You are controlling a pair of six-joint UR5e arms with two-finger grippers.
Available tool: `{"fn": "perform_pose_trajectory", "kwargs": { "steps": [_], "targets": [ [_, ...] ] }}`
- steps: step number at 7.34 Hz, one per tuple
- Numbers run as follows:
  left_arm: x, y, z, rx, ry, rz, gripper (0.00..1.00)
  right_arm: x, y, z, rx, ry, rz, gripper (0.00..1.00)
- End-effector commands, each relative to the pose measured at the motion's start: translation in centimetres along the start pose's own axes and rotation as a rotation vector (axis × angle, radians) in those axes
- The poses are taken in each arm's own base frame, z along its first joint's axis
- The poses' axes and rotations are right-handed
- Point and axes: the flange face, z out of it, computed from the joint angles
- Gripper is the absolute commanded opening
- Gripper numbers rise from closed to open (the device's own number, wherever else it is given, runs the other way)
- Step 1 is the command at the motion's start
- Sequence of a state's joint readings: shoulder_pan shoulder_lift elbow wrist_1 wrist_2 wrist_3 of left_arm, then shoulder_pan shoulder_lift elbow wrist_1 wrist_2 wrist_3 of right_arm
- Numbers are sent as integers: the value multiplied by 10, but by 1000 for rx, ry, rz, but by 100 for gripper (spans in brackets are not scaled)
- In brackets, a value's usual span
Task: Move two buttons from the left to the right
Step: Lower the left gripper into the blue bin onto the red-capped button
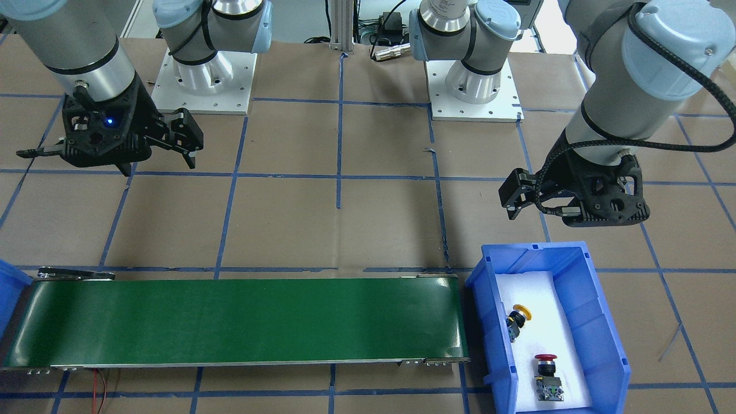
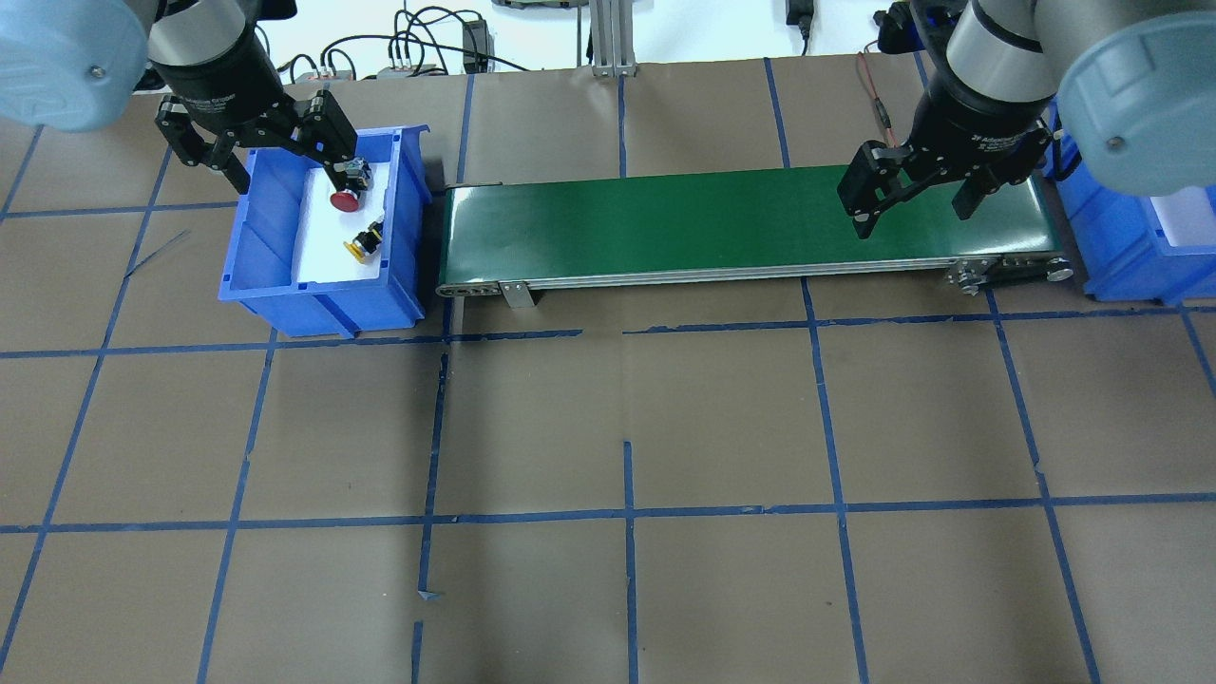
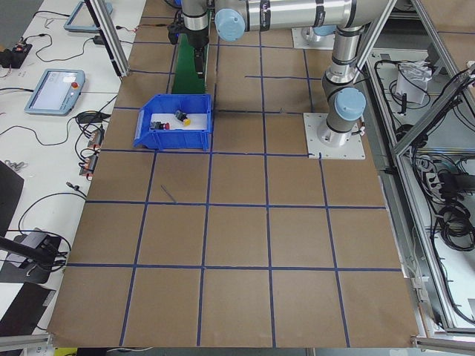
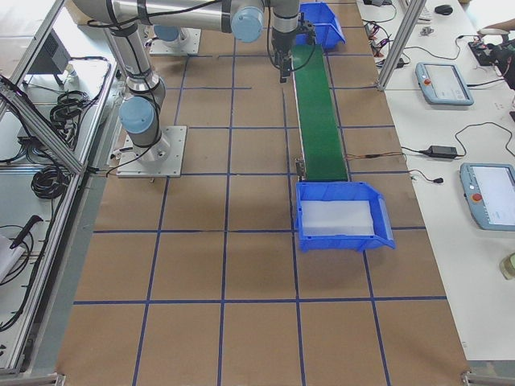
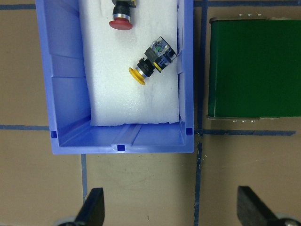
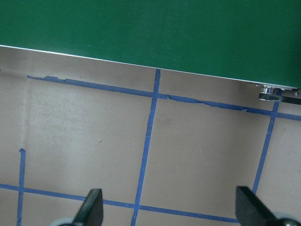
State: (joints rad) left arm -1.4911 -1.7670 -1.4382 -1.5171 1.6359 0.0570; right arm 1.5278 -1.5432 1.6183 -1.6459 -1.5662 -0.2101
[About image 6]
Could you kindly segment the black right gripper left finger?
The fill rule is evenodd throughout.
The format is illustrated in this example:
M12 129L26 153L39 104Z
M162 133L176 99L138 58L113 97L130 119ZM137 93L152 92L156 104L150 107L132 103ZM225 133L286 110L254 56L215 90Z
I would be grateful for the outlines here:
M72 221L72 226L101 226L103 223L103 194L91 189Z

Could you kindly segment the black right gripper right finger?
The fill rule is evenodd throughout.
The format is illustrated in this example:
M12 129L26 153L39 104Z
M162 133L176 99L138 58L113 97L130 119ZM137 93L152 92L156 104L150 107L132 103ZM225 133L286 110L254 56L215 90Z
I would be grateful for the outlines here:
M276 216L247 186L237 186L235 214L241 226L270 226Z

